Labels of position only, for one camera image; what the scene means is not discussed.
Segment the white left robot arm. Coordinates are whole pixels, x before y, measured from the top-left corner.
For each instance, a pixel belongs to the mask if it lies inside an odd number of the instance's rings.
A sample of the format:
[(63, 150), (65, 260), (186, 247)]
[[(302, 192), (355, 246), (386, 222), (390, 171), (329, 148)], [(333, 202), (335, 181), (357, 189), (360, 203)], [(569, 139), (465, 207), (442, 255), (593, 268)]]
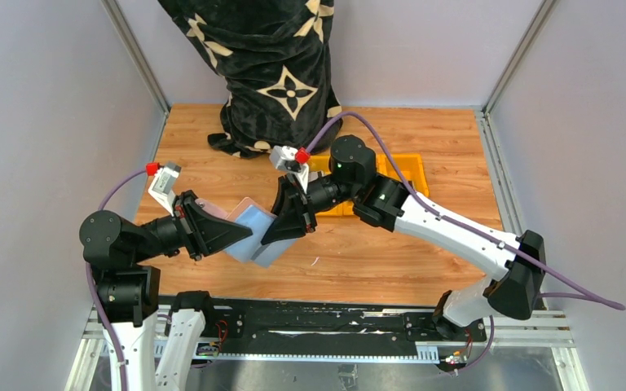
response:
[(143, 225), (105, 209), (86, 218), (79, 239), (108, 343), (113, 389), (185, 389), (199, 338), (218, 326), (207, 291), (178, 293), (170, 307), (165, 348), (156, 359), (161, 272), (142, 261), (173, 257), (181, 250), (200, 260), (252, 234), (247, 226), (208, 213), (193, 191), (177, 196), (168, 215)]

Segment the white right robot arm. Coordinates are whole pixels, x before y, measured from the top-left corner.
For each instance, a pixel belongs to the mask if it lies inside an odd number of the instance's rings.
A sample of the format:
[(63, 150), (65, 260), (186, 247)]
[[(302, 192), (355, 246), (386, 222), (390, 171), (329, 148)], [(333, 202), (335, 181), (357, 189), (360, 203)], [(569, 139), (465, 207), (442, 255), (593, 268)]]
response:
[(283, 172), (263, 244), (298, 239), (315, 231), (318, 213), (350, 201), (362, 222), (424, 239), (477, 266), (485, 277), (445, 292), (432, 315), (433, 329), (453, 340), (477, 319), (501, 314), (528, 320), (545, 272), (544, 240), (533, 231), (517, 236), (490, 229), (442, 208), (396, 178), (377, 171), (374, 150), (355, 136), (333, 142), (328, 174), (309, 180), (306, 153), (277, 146), (270, 160)]

